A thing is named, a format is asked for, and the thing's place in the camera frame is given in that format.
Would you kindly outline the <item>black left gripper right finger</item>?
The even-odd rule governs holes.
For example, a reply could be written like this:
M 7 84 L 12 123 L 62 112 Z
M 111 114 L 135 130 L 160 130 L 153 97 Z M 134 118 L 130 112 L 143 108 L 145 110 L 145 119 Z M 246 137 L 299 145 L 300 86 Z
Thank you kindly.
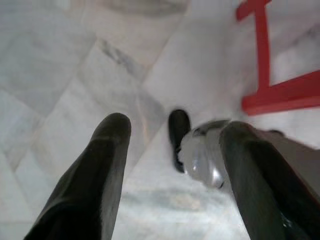
M 250 240 L 320 240 L 320 150 L 240 121 L 219 143 Z

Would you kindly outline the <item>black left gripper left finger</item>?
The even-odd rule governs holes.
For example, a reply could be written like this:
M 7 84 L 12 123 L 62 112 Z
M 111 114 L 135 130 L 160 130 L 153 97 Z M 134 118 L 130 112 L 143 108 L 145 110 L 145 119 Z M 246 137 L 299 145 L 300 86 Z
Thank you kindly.
M 112 113 L 104 118 L 23 240 L 111 240 L 130 137 L 126 115 Z

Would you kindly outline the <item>black robot left foot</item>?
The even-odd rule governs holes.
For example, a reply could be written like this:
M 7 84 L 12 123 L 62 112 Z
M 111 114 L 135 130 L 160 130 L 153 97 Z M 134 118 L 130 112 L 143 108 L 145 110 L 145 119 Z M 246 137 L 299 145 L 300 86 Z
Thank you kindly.
M 183 109 L 173 110 L 168 117 L 168 136 L 173 151 L 173 164 L 179 173 L 184 173 L 184 164 L 179 159 L 181 142 L 191 130 L 191 121 Z

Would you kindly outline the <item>red plastic stool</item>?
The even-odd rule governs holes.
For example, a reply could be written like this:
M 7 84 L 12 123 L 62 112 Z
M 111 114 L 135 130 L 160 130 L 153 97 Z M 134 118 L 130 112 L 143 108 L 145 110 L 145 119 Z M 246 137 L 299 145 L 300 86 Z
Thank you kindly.
M 258 87 L 244 96 L 242 110 L 249 116 L 320 107 L 320 70 L 270 85 L 270 43 L 266 5 L 272 0 L 244 0 L 236 9 L 238 22 L 254 15 Z

